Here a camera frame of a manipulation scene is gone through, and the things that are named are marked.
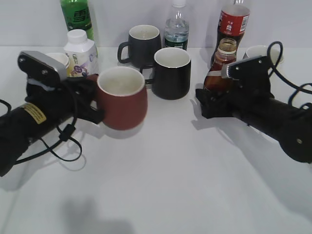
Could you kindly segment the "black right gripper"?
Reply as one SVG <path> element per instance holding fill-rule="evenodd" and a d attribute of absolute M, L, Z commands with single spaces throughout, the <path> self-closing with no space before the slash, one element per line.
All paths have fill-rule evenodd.
<path fill-rule="evenodd" d="M 274 101 L 266 70 L 238 70 L 227 73 L 232 81 L 224 91 L 196 89 L 195 97 L 207 118 L 235 117 L 241 120 L 273 120 Z"/>

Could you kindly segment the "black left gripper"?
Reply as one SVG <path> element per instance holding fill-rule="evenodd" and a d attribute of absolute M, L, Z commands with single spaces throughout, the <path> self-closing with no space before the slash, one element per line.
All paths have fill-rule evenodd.
<path fill-rule="evenodd" d="M 104 111 L 91 106 L 91 102 L 96 99 L 97 85 L 90 79 L 67 79 L 56 87 L 29 79 L 26 92 L 26 101 L 33 102 L 35 98 L 41 103 L 45 101 L 43 106 L 52 114 L 60 112 L 95 124 L 104 119 Z"/>

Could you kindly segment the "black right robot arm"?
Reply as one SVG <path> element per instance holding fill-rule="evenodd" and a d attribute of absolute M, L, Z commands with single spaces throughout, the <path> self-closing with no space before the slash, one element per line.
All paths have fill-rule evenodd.
<path fill-rule="evenodd" d="M 267 72 L 241 76 L 225 92 L 196 89 L 201 114 L 235 117 L 279 142 L 293 160 L 312 162 L 312 109 L 274 99 Z"/>

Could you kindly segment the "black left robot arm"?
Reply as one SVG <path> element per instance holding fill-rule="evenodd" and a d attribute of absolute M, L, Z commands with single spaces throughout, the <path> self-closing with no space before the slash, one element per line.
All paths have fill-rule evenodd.
<path fill-rule="evenodd" d="M 0 175 L 6 175 L 31 144 L 68 118 L 100 123 L 104 111 L 91 107 L 96 93 L 96 83 L 88 79 L 66 81 L 53 91 L 28 89 L 26 103 L 0 118 Z"/>

